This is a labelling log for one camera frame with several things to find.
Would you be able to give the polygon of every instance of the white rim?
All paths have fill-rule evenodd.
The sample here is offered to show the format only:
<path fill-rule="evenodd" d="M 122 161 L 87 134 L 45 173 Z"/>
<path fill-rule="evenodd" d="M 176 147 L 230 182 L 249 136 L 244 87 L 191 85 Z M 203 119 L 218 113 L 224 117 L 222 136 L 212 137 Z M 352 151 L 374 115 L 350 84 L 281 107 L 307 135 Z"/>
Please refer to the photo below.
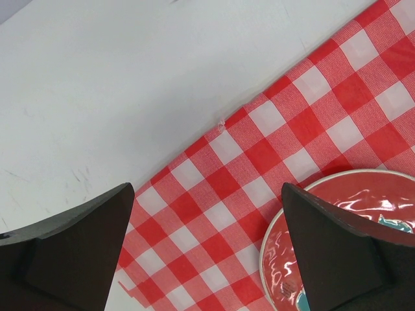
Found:
<path fill-rule="evenodd" d="M 395 172 L 393 170 L 377 170 L 377 169 L 372 169 L 372 168 L 362 168 L 362 169 L 358 169 L 358 170 L 347 170 L 345 172 L 340 172 L 340 173 L 336 173 L 327 177 L 324 177 L 322 179 L 319 179 L 318 181 L 315 181 L 314 183 L 306 186 L 306 188 L 304 188 L 304 190 L 306 191 L 310 191 L 312 188 L 314 188 L 315 186 L 327 181 L 327 180 L 331 180 L 333 178 L 337 178 L 339 176 L 344 176 L 344 175 L 349 175 L 349 174 L 356 174 L 356 173 L 384 173 L 384 174 L 393 174 L 393 175 L 398 175 L 407 179 L 410 179 L 412 181 L 415 181 L 415 178 L 408 175 L 408 174 L 404 174 L 404 173 L 400 173 L 400 172 Z M 277 219 L 283 214 L 283 209 L 281 208 L 281 210 L 277 213 L 277 215 L 275 215 L 275 217 L 272 219 L 270 225 L 268 226 L 268 229 L 265 233 L 264 239 L 262 241 L 261 244 L 261 251 L 259 252 L 259 274 L 261 276 L 261 282 L 262 282 L 262 287 L 264 288 L 265 291 L 265 296 L 267 297 L 267 299 L 270 301 L 272 307 L 274 308 L 275 311 L 278 311 L 274 302 L 272 301 L 271 295 L 268 292 L 268 288 L 267 288 L 267 284 L 265 283 L 265 276 L 264 276 L 264 271 L 262 269 L 262 261 L 263 261 L 263 256 L 264 256 L 264 250 L 265 250 L 265 244 L 267 242 L 268 236 L 271 232 L 271 229 L 273 228 L 274 224 L 277 222 Z"/>

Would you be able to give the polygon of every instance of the tabletop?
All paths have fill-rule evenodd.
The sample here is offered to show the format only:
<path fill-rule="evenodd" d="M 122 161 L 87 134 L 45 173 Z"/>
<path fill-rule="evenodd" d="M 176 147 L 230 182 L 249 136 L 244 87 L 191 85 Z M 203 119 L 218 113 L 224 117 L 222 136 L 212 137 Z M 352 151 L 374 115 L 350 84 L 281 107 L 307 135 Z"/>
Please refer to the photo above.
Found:
<path fill-rule="evenodd" d="M 138 188 L 370 3 L 33 0 L 0 25 L 0 232 Z"/>

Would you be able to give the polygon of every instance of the round plate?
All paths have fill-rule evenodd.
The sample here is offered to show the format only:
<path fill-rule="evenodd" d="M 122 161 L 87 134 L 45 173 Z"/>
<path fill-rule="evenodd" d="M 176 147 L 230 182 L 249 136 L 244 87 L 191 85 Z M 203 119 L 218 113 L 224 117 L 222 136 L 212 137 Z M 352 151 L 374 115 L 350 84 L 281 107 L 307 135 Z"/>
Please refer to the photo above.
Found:
<path fill-rule="evenodd" d="M 350 170 L 305 188 L 319 198 L 408 233 L 415 228 L 415 179 L 388 170 Z M 260 253 L 261 280 L 277 311 L 309 311 L 283 211 L 265 233 Z"/>

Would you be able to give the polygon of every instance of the black object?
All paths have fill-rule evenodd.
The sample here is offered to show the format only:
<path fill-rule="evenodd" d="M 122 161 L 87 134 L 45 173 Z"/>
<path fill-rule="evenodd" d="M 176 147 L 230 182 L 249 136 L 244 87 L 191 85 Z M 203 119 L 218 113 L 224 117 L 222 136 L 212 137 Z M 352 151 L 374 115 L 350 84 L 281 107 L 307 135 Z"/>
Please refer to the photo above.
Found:
<path fill-rule="evenodd" d="M 120 185 L 0 236 L 0 310 L 104 310 L 134 190 Z"/>
<path fill-rule="evenodd" d="M 415 235 L 289 183 L 282 200 L 311 311 L 415 310 Z"/>

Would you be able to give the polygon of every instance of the gingham fabric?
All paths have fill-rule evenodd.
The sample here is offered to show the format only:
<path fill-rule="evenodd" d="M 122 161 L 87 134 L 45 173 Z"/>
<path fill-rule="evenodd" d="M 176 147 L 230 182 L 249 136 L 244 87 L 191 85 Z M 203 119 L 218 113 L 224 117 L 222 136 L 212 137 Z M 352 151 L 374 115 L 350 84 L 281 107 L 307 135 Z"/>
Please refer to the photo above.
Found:
<path fill-rule="evenodd" d="M 272 310 L 259 249 L 285 181 L 415 175 L 414 30 L 415 0 L 376 2 L 138 190 L 127 292 L 156 311 Z"/>

